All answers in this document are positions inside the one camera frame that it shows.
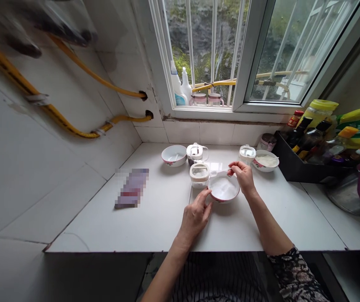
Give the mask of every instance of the hand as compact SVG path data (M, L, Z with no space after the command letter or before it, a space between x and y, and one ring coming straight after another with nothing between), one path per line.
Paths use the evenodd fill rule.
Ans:
M229 167L231 170L229 170L227 174L229 176L236 174L242 193L246 198L257 192L256 187L254 186L253 173L250 166L242 161L234 161L229 164Z
M212 190L202 190L193 203L184 208L183 221L177 238L186 249L190 249L197 236L208 223L212 211L212 202L205 204L206 197Z

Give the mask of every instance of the bowl of white powder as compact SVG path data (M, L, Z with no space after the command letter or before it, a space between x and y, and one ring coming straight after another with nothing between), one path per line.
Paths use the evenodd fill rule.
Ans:
M271 172L279 165L279 158L269 151L257 150L253 166L262 172Z
M240 186L235 175L228 176L227 171L222 171L209 178L208 189L212 190L214 200L224 204L231 202L239 194Z

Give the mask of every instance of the window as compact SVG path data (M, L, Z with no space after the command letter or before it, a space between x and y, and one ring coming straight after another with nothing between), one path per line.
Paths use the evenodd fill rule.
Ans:
M149 0L149 5L152 21L140 16L139 22L155 29L156 41L146 37L146 55L170 117L284 121L321 95L360 38L360 0ZM172 60L180 79L186 68L194 93L219 93L224 103L177 105Z

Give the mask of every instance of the woman's left hand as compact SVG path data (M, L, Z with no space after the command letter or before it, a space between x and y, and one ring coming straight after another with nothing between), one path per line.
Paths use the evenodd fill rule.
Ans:
M197 236L208 223L212 211L212 203L205 204L207 196L212 192L205 188L193 203L184 208L183 220L177 239L183 248L190 249Z

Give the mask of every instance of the yellow container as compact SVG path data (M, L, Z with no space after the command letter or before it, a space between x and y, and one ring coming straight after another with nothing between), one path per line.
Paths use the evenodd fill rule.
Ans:
M326 100L313 100L310 106L306 109L298 125L302 122L304 117L311 117L313 121L307 128L317 126L326 117L332 116L333 111L338 107L338 103Z

